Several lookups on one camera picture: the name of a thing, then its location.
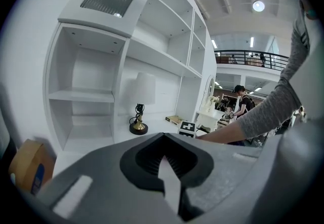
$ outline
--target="gray long-sleeve shirt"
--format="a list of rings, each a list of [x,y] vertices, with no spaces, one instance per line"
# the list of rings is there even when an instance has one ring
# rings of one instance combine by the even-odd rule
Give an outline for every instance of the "gray long-sleeve shirt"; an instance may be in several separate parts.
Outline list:
[[[277,86],[260,105],[237,120],[246,138],[256,137],[280,126],[300,108],[301,103],[289,80],[305,61],[308,53],[309,38],[300,3],[299,14],[293,26],[291,55],[286,68],[280,74]]]

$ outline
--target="black cap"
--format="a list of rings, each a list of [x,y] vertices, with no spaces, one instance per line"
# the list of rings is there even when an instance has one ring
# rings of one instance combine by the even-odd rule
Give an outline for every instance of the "black cap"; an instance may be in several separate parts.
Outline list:
[[[242,86],[242,85],[236,85],[235,88],[234,88],[234,90],[232,92],[235,92],[236,93],[238,91],[242,91],[243,89],[245,89],[244,86]]]

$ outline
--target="table lamp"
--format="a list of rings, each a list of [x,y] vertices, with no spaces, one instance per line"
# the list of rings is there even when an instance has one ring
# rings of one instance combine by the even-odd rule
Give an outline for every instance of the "table lamp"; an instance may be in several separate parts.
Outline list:
[[[136,116],[132,118],[135,118],[135,121],[130,124],[130,132],[135,135],[144,135],[148,131],[148,126],[142,121],[144,105],[155,103],[155,76],[139,72],[133,98],[137,105],[135,107]]]

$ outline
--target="white cabinet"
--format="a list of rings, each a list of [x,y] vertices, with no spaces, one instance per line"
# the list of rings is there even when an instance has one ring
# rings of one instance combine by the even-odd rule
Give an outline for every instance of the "white cabinet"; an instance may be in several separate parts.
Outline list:
[[[134,113],[127,92],[140,71],[157,77],[156,104],[144,120],[146,113],[151,122],[154,113],[194,117],[207,38],[199,10],[188,0],[124,4],[70,0],[59,17],[44,94],[48,124],[64,151],[87,153],[128,131],[120,118]]]

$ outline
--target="white lampshade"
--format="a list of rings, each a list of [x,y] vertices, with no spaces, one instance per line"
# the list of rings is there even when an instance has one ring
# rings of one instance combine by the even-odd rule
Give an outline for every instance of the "white lampshade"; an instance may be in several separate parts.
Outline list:
[[[136,78],[134,101],[139,104],[155,103],[155,76],[139,72]]]

